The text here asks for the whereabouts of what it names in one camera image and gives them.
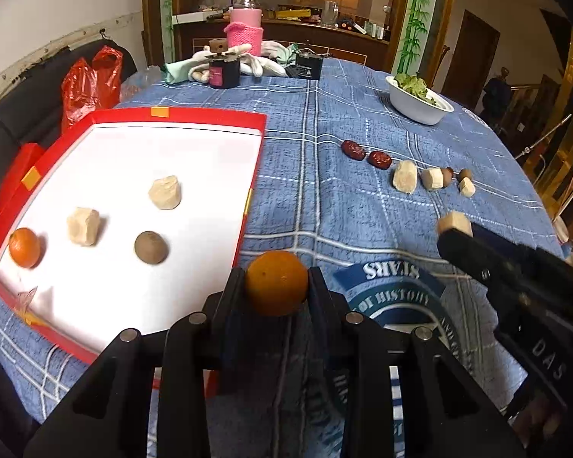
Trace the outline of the orange tangerine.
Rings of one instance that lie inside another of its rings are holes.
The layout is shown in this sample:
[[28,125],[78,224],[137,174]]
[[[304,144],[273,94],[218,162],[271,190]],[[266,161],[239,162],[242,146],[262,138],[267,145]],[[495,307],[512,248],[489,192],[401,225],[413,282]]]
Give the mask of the orange tangerine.
[[11,234],[8,248],[12,260],[21,268],[33,268],[40,260],[40,239],[27,227],[20,227]]
[[307,268],[288,251],[267,251],[246,270],[248,300],[260,315],[286,316],[296,312],[306,298],[307,286]]

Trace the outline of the brown longan fruit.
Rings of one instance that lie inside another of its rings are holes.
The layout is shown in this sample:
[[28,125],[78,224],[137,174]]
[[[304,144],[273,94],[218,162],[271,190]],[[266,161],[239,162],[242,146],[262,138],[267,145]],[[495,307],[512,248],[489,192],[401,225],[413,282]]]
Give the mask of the brown longan fruit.
[[448,187],[452,183],[453,169],[442,168],[441,171],[443,175],[443,187]]
[[457,174],[457,181],[461,182],[462,179],[473,180],[473,173],[471,169],[461,169]]

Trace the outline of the green leaves in bowl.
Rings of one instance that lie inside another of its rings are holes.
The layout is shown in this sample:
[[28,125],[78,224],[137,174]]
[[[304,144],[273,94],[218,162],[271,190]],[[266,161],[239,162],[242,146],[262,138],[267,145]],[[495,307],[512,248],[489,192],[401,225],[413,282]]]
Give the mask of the green leaves in bowl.
[[438,105],[435,98],[429,96],[427,93],[427,86],[421,77],[409,76],[407,73],[397,73],[394,77],[396,84],[404,92],[417,97],[430,105]]

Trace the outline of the large beige yam piece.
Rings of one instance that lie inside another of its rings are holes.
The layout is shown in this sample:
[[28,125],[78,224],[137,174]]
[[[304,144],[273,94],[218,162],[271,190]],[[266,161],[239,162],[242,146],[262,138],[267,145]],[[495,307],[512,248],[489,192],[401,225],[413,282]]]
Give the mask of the large beige yam piece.
[[412,194],[417,187],[417,168],[410,160],[402,160],[393,172],[393,186],[403,194]]

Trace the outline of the orange tangerine in tray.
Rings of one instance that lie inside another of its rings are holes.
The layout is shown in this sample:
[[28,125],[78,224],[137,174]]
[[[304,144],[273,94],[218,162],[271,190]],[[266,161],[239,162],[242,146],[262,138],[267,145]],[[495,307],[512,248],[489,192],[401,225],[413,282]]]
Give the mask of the orange tangerine in tray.
[[11,234],[8,248],[12,260],[21,268],[33,268],[40,260],[40,239],[27,227],[20,227]]

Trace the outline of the black jar pink label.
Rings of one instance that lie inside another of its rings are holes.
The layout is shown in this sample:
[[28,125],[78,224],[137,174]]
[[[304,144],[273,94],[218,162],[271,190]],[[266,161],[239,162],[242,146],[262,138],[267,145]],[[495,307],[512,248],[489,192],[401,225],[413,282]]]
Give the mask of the black jar pink label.
[[209,41],[209,85],[215,89],[231,89],[240,85],[240,60],[227,45],[226,38]]

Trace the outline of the red jujube date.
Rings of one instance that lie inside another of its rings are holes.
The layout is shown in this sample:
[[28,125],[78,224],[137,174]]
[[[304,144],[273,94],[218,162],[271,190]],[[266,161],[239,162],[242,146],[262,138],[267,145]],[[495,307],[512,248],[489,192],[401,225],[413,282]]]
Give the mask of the red jujube date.
[[346,140],[342,142],[342,152],[349,158],[361,161],[366,157],[366,152],[361,145],[352,141]]
[[367,161],[377,169],[389,169],[392,158],[385,152],[375,150],[368,154]]

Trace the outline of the black sofa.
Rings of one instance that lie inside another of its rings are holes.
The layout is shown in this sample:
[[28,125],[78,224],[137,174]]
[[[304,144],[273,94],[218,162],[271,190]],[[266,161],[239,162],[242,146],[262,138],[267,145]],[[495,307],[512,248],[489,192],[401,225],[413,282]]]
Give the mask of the black sofa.
[[49,147],[60,135],[63,115],[61,85],[76,60],[91,61],[107,45],[123,54],[123,80],[136,72],[126,48],[108,39],[79,48],[62,48],[23,73],[23,80],[0,100],[0,187],[11,163],[26,143]]

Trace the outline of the white cloth gloves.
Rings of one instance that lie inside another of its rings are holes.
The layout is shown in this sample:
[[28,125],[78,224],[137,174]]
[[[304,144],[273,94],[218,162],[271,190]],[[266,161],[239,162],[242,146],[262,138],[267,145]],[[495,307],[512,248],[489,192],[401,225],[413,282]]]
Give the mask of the white cloth gloves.
[[253,77],[286,77],[287,68],[295,64],[297,48],[278,42],[262,42],[261,55],[253,55],[253,46],[235,45],[222,52],[213,52],[209,45],[190,58],[161,67],[166,84],[199,82],[213,88],[238,86],[241,74]]

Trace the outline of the beige yam chunk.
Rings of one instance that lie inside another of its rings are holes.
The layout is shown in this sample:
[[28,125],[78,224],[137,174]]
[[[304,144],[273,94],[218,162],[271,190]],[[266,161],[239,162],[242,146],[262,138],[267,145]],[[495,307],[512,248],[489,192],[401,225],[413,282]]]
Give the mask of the beige yam chunk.
[[77,208],[67,222],[68,237],[72,243],[81,246],[93,246],[96,243],[101,222],[96,210]]

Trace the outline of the beige yam chunk rounded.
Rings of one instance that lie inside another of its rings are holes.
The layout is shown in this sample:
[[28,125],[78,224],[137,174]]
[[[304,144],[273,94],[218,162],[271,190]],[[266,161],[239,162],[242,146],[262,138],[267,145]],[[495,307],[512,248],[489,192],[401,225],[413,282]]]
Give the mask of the beige yam chunk rounded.
[[176,176],[155,180],[149,189],[152,203],[160,210],[176,209],[182,200],[181,186]]

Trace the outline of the small beige yam cube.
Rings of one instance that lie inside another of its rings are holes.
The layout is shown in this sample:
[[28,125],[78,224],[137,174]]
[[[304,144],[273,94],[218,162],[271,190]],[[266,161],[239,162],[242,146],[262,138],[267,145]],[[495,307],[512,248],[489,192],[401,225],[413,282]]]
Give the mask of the small beige yam cube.
[[476,192],[473,181],[468,177],[461,179],[460,183],[458,184],[458,189],[464,197],[473,197]]

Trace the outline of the beige yam piece small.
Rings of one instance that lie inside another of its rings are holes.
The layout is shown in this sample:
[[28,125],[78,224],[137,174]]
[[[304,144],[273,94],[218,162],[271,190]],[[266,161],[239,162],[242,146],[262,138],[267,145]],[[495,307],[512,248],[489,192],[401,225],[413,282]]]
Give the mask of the beige yam piece small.
[[444,187],[444,175],[441,168],[424,169],[420,178],[426,190],[436,190]]

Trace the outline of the blue plaid tablecloth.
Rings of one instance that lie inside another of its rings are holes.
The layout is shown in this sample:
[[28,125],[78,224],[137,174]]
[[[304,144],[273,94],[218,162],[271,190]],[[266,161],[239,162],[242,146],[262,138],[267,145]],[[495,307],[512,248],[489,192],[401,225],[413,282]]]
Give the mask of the blue plaid tablecloth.
[[[287,249],[326,278],[366,260],[404,258],[425,268],[445,286],[438,319],[453,352],[494,403],[509,402],[525,371],[493,336],[496,315],[484,288],[439,258],[436,222],[456,210],[513,242],[551,252],[560,246],[528,177],[474,113],[459,107],[434,127],[419,125],[393,108],[384,73],[337,59],[324,63],[316,81],[245,77],[228,90],[157,83],[129,105],[265,115],[243,263]],[[388,172],[347,158],[340,149],[346,140],[420,169],[471,169],[475,194],[463,197],[455,187],[402,194]],[[281,321],[254,350],[241,387],[212,399],[208,416],[216,457],[338,455],[342,420],[324,388],[306,313]]]

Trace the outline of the pink bottle knitted sleeve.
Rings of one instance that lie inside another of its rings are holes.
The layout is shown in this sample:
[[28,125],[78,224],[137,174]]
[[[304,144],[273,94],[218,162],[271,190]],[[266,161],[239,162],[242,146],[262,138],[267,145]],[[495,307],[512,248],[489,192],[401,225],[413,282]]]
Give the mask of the pink bottle knitted sleeve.
[[260,56],[264,33],[262,16],[259,0],[235,0],[230,9],[230,23],[223,31],[228,46],[250,45],[249,53]]

